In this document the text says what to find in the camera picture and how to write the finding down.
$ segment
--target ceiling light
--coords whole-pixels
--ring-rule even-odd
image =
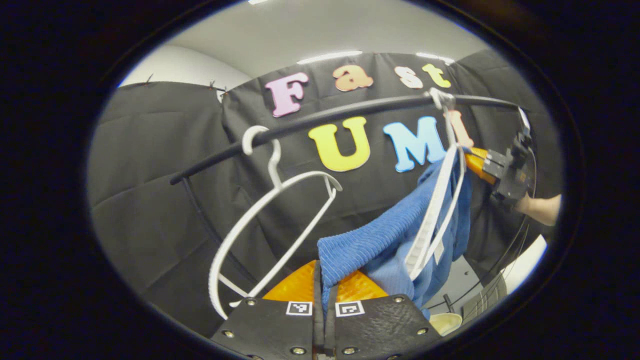
[[[445,62],[446,65],[456,62],[456,60],[453,60],[452,58],[445,58],[444,56],[438,56],[434,54],[427,54],[427,53],[415,53],[415,54],[423,58],[442,60]]]
[[[360,55],[360,54],[362,54],[361,51],[343,51],[341,53],[324,54],[324,55],[316,56],[316,57],[313,57],[313,58],[300,60],[300,61],[298,61],[298,64],[302,65],[302,64],[312,63],[314,61],[335,59],[335,58],[341,58],[343,56],[352,56],[352,55]]]

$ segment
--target white plastic hanger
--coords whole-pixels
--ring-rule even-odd
[[[442,251],[444,251],[444,247],[441,245],[442,236],[447,230],[453,211],[458,204],[458,195],[460,194],[460,189],[462,189],[462,182],[464,180],[465,172],[467,171],[465,153],[462,146],[456,141],[456,135],[453,131],[453,126],[451,125],[451,114],[449,113],[450,110],[453,110],[455,98],[453,95],[440,91],[436,88],[429,89],[429,94],[433,98],[435,106],[438,109],[444,110],[449,148],[447,149],[447,153],[442,161],[442,165],[440,166],[436,185],[433,189],[429,205],[427,206],[427,211],[422,219],[420,229],[418,229],[418,233],[413,240],[413,244],[404,258],[404,265],[411,280],[415,280],[418,275],[420,275],[422,269],[427,265],[427,262],[431,259],[436,249],[440,247],[440,253],[435,257],[436,264],[439,262],[440,256],[442,256]],[[458,178],[458,184],[456,185],[456,190],[453,194],[453,198],[451,199],[451,204],[449,205],[447,214],[442,221],[442,225],[440,226],[436,236],[433,238],[433,241],[431,241],[436,223],[438,222],[438,217],[442,210],[442,203],[444,201],[447,188],[449,187],[449,179],[453,170],[453,161],[456,151],[460,157],[460,176]]]
[[[267,131],[268,128],[264,126],[252,126],[244,133],[242,138],[242,148],[244,153],[248,156],[253,153],[252,142],[253,137],[261,132]],[[254,297],[256,296],[269,281],[273,279],[273,277],[282,269],[287,260],[293,255],[296,249],[302,244],[307,235],[311,232],[311,230],[316,226],[320,218],[324,215],[325,211],[329,208],[329,205],[333,202],[337,191],[342,191],[342,186],[338,183],[333,176],[327,174],[322,171],[310,171],[305,172],[304,174],[296,175],[284,183],[280,181],[280,176],[278,175],[277,165],[280,161],[280,142],[278,140],[273,140],[271,142],[273,144],[273,154],[271,155],[271,159],[269,159],[269,176],[271,177],[271,181],[273,182],[273,189],[269,191],[265,196],[263,196],[260,200],[258,200],[246,213],[238,220],[238,222],[231,228],[227,237],[222,241],[220,248],[218,249],[216,255],[213,258],[213,262],[211,263],[211,269],[209,270],[209,298],[211,299],[211,304],[215,308],[216,312],[222,316],[225,320],[227,319],[227,314],[225,314],[222,309],[222,305],[220,304],[220,296],[218,294],[218,280],[222,281],[223,284],[227,285],[231,290],[234,290],[238,295],[242,297]],[[320,209],[318,214],[311,220],[311,223],[305,228],[305,230],[300,234],[300,236],[294,241],[289,250],[282,256],[280,260],[276,263],[276,265],[267,273],[267,275],[258,282],[258,284],[248,293],[244,292],[242,289],[238,288],[235,284],[229,281],[227,278],[220,274],[220,268],[222,267],[222,262],[227,256],[231,246],[236,241],[240,232],[249,224],[249,222],[258,214],[260,210],[262,210],[269,202],[271,202],[276,196],[282,193],[284,190],[288,189],[292,185],[299,183],[304,179],[308,179],[310,177],[324,177],[324,184],[326,185],[326,190],[329,193],[329,199],[325,202],[323,207]],[[232,307],[236,307],[240,301],[232,302],[230,305]]]

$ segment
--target white ceiling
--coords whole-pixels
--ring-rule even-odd
[[[455,23],[402,0],[241,1],[168,42],[255,78],[324,53],[430,53],[459,60],[488,46]]]

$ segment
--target blue towel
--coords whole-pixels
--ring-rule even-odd
[[[460,176],[458,162],[459,159],[456,157],[434,234],[438,231],[453,198]],[[377,219],[348,233],[321,238],[318,241],[325,316],[331,287],[358,269],[361,269],[389,295],[406,294],[418,308],[426,304],[440,290],[449,277],[451,263],[467,249],[471,172],[467,171],[463,178],[458,206],[442,237],[445,250],[438,264],[436,265],[432,256],[420,275],[411,281],[404,265],[404,258],[418,233],[441,166],[442,160],[431,164],[420,176],[418,187]],[[429,310],[421,310],[429,319]]]

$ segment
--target pink letter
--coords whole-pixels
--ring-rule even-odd
[[[273,110],[273,117],[281,117],[300,110],[300,104],[293,102],[291,97],[295,96],[296,99],[302,100],[305,94],[300,83],[307,81],[309,81],[309,77],[304,72],[299,72],[274,80],[264,86],[270,89],[271,95],[273,95],[273,104],[276,106]]]

